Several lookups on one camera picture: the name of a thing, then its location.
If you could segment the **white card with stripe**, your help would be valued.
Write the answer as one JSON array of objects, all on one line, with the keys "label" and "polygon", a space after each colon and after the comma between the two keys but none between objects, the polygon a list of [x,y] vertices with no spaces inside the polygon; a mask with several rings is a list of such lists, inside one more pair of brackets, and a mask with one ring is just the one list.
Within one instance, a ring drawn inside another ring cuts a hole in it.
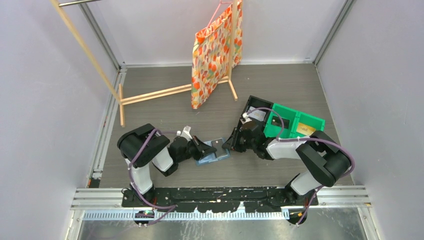
[{"label": "white card with stripe", "polygon": [[263,122],[264,119],[266,118],[267,113],[263,110],[254,110],[251,113],[248,114],[249,117],[256,119],[258,121]]}]

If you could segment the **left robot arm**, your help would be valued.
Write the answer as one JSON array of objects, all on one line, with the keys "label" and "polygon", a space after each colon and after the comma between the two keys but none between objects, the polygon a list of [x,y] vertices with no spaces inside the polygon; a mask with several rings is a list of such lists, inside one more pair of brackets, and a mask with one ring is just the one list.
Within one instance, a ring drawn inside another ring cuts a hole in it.
[{"label": "left robot arm", "polygon": [[178,169],[179,163],[188,159],[199,161],[217,152],[215,147],[191,135],[190,130],[190,126],[185,126],[170,140],[165,132],[147,123],[119,138],[117,148],[127,163],[134,200],[141,207],[148,207],[154,199],[150,165],[167,177]]}]

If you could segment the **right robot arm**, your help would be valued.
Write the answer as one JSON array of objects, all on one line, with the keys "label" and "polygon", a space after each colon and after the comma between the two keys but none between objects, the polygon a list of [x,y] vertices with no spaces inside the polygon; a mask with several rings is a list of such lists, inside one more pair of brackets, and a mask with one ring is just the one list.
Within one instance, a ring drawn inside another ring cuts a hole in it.
[{"label": "right robot arm", "polygon": [[244,121],[235,128],[222,147],[239,153],[252,150],[266,160],[301,160],[307,171],[296,175],[283,189],[291,205],[299,205],[313,190],[332,187],[354,167],[347,151],[321,130],[309,137],[267,137],[256,120]]}]

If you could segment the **blue leather card holder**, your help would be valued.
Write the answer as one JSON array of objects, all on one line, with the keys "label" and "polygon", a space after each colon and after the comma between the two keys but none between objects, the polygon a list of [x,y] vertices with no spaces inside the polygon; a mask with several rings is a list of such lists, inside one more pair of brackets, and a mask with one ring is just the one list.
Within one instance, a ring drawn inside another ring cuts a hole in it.
[{"label": "blue leather card holder", "polygon": [[223,138],[223,137],[218,138],[218,139],[214,139],[214,140],[206,141],[205,144],[210,146],[210,147],[214,147],[216,149],[216,151],[206,155],[205,157],[201,158],[200,160],[196,160],[195,164],[197,166],[202,166],[202,165],[214,163],[214,162],[221,161],[221,160],[229,158],[230,157],[229,150],[223,148],[223,144],[224,144],[225,141],[226,141],[226,139]]}]

